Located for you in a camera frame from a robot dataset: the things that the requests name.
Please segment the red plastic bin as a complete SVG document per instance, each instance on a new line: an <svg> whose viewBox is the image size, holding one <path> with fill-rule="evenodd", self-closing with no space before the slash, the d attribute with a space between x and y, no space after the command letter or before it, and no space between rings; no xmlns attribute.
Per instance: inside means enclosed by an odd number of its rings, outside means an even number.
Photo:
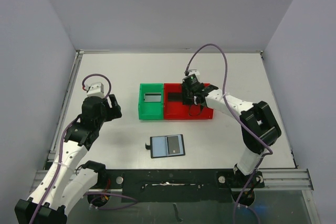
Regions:
<svg viewBox="0 0 336 224"><path fill-rule="evenodd" d="M204 83L206 87L206 93L207 95L213 91L213 85L210 83ZM213 117L213 109L210 109L207 104L206 106L200 106L200 105L188 105L189 111L188 114L193 119L212 119Z"/></svg>
<svg viewBox="0 0 336 224"><path fill-rule="evenodd" d="M169 92L182 93L182 87L179 83L165 83L164 84L164 104L163 114L165 120L190 120L188 114L189 106L184 105L182 102L168 102L167 94Z"/></svg>

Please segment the green plastic bin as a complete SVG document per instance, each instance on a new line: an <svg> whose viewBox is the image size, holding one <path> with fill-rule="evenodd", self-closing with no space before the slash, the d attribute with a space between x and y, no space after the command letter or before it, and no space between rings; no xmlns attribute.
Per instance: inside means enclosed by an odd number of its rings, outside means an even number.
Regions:
<svg viewBox="0 0 336 224"><path fill-rule="evenodd" d="M139 87L138 116L142 121L163 120L163 83L141 83ZM161 102L144 102L145 93L161 93Z"/></svg>

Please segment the black leather card holder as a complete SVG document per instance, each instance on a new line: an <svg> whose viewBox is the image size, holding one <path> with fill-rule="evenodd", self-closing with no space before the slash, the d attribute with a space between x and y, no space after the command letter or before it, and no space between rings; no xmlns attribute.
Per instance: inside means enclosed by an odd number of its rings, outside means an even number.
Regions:
<svg viewBox="0 0 336 224"><path fill-rule="evenodd" d="M182 154L177 155L169 155L168 154L168 146L167 146L167 137L179 135L180 147L182 149ZM175 157L175 156L184 156L185 146L184 146L184 138L182 134L174 134L174 135L163 135L163 136L151 136L150 143L145 144L145 149L150 151L151 158L166 158L166 157Z"/></svg>

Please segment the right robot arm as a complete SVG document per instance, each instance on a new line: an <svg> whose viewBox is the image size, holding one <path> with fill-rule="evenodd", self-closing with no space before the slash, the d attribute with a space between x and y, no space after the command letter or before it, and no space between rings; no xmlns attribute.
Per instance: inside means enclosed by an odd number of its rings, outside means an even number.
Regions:
<svg viewBox="0 0 336 224"><path fill-rule="evenodd" d="M271 155L270 147L281 136L281 129L265 101L252 103L223 93L218 87L199 82L195 74L182 80L182 102L199 105L231 116L240 124L245 150L235 165L234 182L241 187L253 179L253 171L265 155Z"/></svg>

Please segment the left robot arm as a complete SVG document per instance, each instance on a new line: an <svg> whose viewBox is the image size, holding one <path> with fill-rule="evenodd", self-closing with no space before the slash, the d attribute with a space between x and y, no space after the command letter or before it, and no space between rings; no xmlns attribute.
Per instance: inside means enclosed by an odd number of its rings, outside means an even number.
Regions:
<svg viewBox="0 0 336 224"><path fill-rule="evenodd" d="M61 136L58 156L47 174L28 199L17 202L15 214L19 223L66 223L72 208L90 188L107 184L105 165L94 161L86 162L75 179L71 176L98 138L103 124L121 116L114 94L84 99L81 114Z"/></svg>

